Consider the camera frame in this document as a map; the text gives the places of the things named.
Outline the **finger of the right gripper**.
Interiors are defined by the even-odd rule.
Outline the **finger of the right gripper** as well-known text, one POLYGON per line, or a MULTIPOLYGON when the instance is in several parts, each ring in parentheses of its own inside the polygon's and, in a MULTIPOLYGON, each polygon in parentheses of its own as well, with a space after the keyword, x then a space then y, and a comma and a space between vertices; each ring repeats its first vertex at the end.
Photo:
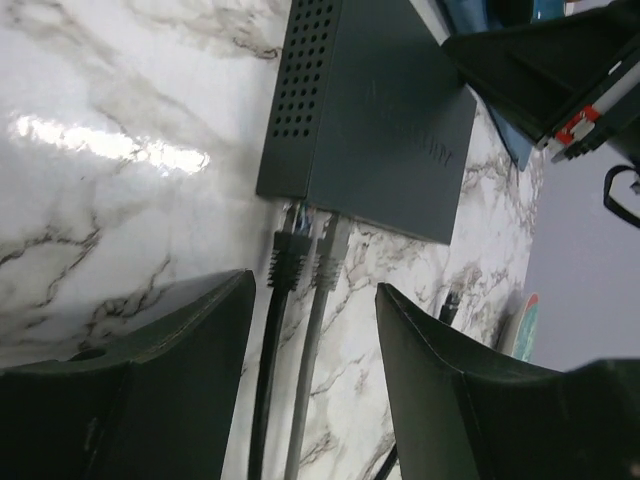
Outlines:
POLYGON ((594 150, 639 116, 639 4, 497 31, 443 49, 466 82, 536 147, 594 150))

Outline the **dark grey network switch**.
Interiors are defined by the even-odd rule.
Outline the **dark grey network switch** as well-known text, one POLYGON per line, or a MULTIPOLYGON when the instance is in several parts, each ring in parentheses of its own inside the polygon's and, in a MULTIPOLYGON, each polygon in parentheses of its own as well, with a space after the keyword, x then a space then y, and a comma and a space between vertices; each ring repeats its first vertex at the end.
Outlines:
POLYGON ((256 192, 449 244, 475 113, 411 2, 295 1, 256 192))

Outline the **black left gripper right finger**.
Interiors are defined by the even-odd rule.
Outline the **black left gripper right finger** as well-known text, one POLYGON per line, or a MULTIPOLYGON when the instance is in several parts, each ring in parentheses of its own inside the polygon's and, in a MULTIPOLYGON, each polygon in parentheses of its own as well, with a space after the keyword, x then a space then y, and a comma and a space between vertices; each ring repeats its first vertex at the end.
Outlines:
POLYGON ((405 479, 635 479, 639 363, 566 372, 517 360, 388 283, 376 318, 405 479))

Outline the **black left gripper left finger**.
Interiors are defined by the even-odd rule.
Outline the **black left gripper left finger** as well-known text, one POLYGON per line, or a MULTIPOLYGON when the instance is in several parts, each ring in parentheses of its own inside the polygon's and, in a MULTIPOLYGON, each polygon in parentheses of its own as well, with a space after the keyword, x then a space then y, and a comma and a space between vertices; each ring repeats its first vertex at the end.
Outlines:
POLYGON ((248 270, 66 361, 1 372, 5 479, 217 479, 256 294, 248 270))

